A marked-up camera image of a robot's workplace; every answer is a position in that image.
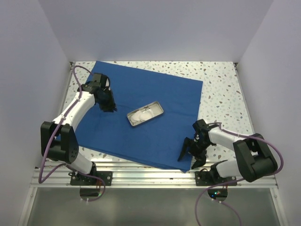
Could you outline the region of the blue surgical drape cloth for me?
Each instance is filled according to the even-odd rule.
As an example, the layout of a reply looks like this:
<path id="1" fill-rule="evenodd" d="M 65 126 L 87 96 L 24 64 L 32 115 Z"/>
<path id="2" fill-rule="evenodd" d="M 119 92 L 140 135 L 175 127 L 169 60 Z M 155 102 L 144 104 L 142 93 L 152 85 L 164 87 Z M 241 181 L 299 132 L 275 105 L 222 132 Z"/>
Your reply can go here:
<path id="1" fill-rule="evenodd" d="M 179 160 L 179 155 L 184 139 L 194 135 L 203 82 L 99 61 L 92 71 L 110 78 L 117 110 L 105 113 L 93 106 L 76 129 L 79 145 L 157 168 L 188 171 L 192 156 Z M 160 103 L 163 114 L 132 126 L 127 115 L 152 102 Z"/>

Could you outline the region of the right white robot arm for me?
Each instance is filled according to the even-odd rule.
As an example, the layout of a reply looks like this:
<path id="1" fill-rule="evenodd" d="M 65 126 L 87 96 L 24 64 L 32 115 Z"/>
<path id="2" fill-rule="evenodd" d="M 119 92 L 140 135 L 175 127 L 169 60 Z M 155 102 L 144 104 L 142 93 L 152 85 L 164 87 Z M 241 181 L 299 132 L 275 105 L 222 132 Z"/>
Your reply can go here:
<path id="1" fill-rule="evenodd" d="M 184 139 L 179 161 L 189 153 L 195 158 L 192 169 L 202 167 L 206 163 L 208 147 L 216 145 L 226 147 L 235 154 L 233 161 L 223 160 L 211 165 L 210 170 L 197 172 L 199 185 L 236 185 L 238 177 L 253 182 L 278 170 L 270 145 L 261 134 L 240 135 L 223 129 L 218 122 L 206 123 L 203 119 L 195 121 L 193 128 L 194 138 Z"/>

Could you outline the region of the white gauze pad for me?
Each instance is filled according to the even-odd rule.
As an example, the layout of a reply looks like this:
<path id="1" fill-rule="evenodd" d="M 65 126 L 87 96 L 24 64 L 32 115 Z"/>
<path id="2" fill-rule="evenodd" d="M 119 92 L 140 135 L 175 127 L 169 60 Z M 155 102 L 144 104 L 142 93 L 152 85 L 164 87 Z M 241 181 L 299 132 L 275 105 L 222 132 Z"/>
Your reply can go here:
<path id="1" fill-rule="evenodd" d="M 136 112 L 131 116 L 130 121 L 133 123 L 137 123 L 137 122 L 146 121 L 146 119 L 145 119 L 144 113 Z"/>
<path id="2" fill-rule="evenodd" d="M 145 108 L 142 113 L 144 113 L 146 121 L 150 120 L 156 116 L 154 111 L 149 107 Z"/>

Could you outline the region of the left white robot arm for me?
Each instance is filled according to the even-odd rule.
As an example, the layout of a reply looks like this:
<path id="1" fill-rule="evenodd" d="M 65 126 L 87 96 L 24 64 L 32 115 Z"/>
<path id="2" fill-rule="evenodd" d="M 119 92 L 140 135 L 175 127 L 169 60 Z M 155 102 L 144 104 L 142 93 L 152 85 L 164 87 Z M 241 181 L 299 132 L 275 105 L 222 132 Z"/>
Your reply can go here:
<path id="1" fill-rule="evenodd" d="M 92 170 L 93 163 L 79 153 L 75 132 L 83 117 L 96 104 L 103 112 L 117 110 L 110 79 L 101 73 L 94 74 L 91 81 L 81 84 L 66 109 L 51 122 L 43 122 L 40 128 L 43 160 L 59 161 L 81 172 L 81 179 L 87 185 L 94 184 L 98 174 Z"/>

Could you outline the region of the metal instrument tray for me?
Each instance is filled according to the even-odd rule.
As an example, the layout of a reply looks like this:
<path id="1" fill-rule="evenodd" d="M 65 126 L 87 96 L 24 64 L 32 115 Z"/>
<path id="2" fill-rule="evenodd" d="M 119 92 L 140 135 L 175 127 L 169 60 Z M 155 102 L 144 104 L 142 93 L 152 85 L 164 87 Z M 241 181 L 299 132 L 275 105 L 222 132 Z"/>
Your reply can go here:
<path id="1" fill-rule="evenodd" d="M 151 121 L 164 113 L 164 109 L 158 101 L 140 107 L 127 114 L 127 119 L 132 127 L 137 127 Z"/>

